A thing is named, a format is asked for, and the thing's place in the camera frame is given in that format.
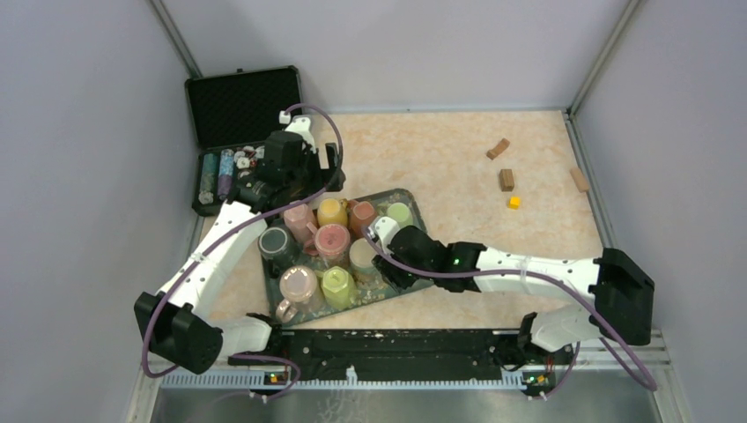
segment small wooden block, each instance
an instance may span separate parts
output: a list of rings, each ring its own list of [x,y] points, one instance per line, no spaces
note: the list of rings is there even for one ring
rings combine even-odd
[[[511,144],[510,141],[508,141],[507,139],[503,138],[503,139],[500,140],[500,142],[496,146],[494,146],[492,149],[488,150],[488,152],[485,155],[488,156],[488,159],[493,160],[496,157],[498,157],[499,154],[501,154],[502,152],[504,152],[508,148],[508,146],[510,144]]]
[[[583,175],[583,172],[581,172],[581,169],[577,167],[571,169],[571,177],[573,178],[573,182],[575,182],[576,188],[579,192],[586,192],[589,190],[588,181]]]
[[[500,169],[498,172],[498,183],[500,190],[511,192],[514,190],[514,172],[511,169]]]
[[[521,199],[519,197],[511,197],[508,200],[508,208],[513,210],[519,210],[519,205],[521,204]]]

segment mug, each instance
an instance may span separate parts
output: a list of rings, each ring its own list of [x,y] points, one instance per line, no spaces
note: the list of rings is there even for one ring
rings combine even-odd
[[[368,227],[374,222],[374,220],[376,220],[378,217],[376,209],[374,209],[371,203],[367,201],[358,203],[351,200],[350,205],[352,206],[350,216],[351,232],[356,238],[362,238],[363,233],[361,232],[361,227]]]
[[[280,277],[280,293],[284,299],[275,310],[282,323],[290,322],[296,314],[314,313],[324,306],[324,294],[319,288],[316,273],[306,266],[293,266]]]
[[[387,216],[394,219],[402,229],[405,226],[412,225],[412,212],[410,207],[404,203],[394,203],[387,208]]]
[[[257,245],[262,257],[277,269],[275,275],[296,264],[300,255],[299,244],[283,226],[267,228],[259,236]]]
[[[360,289],[373,290],[382,287],[381,274],[374,267],[376,250],[365,239],[355,241],[351,246],[350,258],[352,276]]]
[[[351,274],[338,266],[324,272],[322,290],[327,304],[336,310],[345,310],[358,298]]]
[[[338,225],[348,226],[348,202],[347,200],[338,200],[336,198],[327,198],[319,204],[316,211],[316,219],[319,226],[337,223]]]
[[[314,246],[327,267],[350,265],[350,232],[347,227],[337,223],[320,227],[314,235]]]
[[[283,221],[293,233],[293,237],[300,243],[314,238],[317,223],[314,211],[308,204],[299,204],[283,213]]]

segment gray wall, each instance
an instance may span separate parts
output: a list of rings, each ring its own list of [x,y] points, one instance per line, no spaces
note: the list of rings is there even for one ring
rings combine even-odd
[[[581,111],[696,421],[743,421],[747,4],[649,1]]]
[[[195,219],[186,77],[145,1],[0,4],[0,421],[122,419]]]
[[[165,0],[205,75],[295,64],[333,111],[554,108],[626,0]]]

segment white robotic arm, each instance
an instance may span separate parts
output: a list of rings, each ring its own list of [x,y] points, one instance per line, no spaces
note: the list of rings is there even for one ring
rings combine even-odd
[[[194,373],[204,372],[219,357],[261,351],[268,343],[271,327],[260,318],[210,322],[212,305],[228,275],[267,227],[262,218],[294,200],[318,195],[322,188],[336,191],[343,186],[335,145],[326,145],[328,166],[322,169],[310,131],[311,119],[301,115],[291,122],[290,115],[281,115],[284,117],[288,123],[285,130],[273,132],[267,139],[265,155],[256,170],[234,184],[212,229],[187,262],[155,295],[142,293],[135,303],[148,350]],[[243,226],[250,219],[254,223]],[[184,275],[187,268],[193,268],[192,272]]]
[[[573,304],[557,310],[533,313],[524,318],[522,335],[548,352],[578,341],[609,336],[576,300],[593,304],[628,344],[646,345],[650,340],[654,285],[622,251],[605,249],[603,256],[596,259],[554,260],[520,256],[471,242],[457,242],[445,247],[414,226],[400,230],[390,218],[379,218],[371,226],[371,231],[383,253],[411,267],[408,271],[384,260],[384,257],[374,259],[376,267],[396,290],[406,289],[414,283],[418,278],[411,272],[414,268],[432,275],[477,274],[429,278],[437,286],[452,292],[517,292],[573,301]],[[484,271],[495,272],[479,274]],[[579,298],[574,299],[537,275],[560,282],[576,292]]]

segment yellow cube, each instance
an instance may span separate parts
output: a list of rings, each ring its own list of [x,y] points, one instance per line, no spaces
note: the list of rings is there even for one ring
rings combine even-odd
[[[511,197],[511,199],[508,200],[508,208],[519,210],[520,203],[521,203],[521,199],[519,197]]]

